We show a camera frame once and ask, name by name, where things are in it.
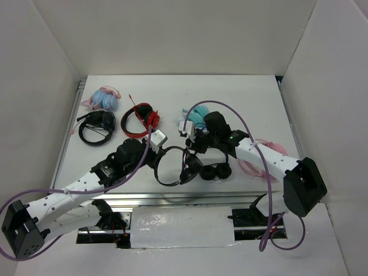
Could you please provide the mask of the black taped headphones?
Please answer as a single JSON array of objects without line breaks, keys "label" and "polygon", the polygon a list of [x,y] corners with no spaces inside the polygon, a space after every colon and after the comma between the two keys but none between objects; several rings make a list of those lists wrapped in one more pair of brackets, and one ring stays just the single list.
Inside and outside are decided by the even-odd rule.
[{"label": "black taped headphones", "polygon": [[168,151],[174,150],[174,149],[180,150],[182,152],[182,167],[181,167],[181,173],[179,175],[179,179],[173,183],[163,183],[159,180],[159,176],[158,176],[159,164],[154,169],[154,177],[156,181],[165,187],[174,187],[174,186],[189,183],[199,174],[199,171],[203,166],[200,159],[195,154],[191,154],[187,148],[182,148],[176,145],[172,145],[168,147]]}]

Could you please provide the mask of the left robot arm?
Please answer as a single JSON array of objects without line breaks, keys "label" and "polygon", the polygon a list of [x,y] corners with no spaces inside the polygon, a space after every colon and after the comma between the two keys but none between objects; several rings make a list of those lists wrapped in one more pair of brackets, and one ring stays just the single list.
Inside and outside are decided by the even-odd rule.
[{"label": "left robot arm", "polygon": [[142,141],[127,139],[116,152],[84,176],[63,189],[48,189],[39,200],[22,203],[19,199],[34,190],[23,191],[9,199],[1,211],[5,218],[1,226],[13,254],[1,255],[14,261],[33,259],[53,245],[61,236],[74,229],[97,226],[106,229],[117,214],[97,196],[128,182],[143,166],[153,167],[163,152],[165,140],[157,136]]}]

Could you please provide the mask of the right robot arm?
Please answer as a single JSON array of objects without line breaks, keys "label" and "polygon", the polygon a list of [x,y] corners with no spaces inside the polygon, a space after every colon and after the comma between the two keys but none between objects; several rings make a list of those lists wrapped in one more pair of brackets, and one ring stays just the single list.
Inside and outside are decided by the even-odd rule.
[{"label": "right robot arm", "polygon": [[250,218],[256,225],[265,224],[270,213],[292,212],[306,217],[326,195],[327,188],[314,160],[298,160],[252,141],[249,134],[231,130],[219,112],[206,115],[205,125],[206,131],[202,131],[191,121],[179,123],[179,133],[187,138],[186,145],[191,150],[203,154],[209,148],[218,149],[237,160],[267,170],[282,183],[282,191],[262,195],[251,204]]}]

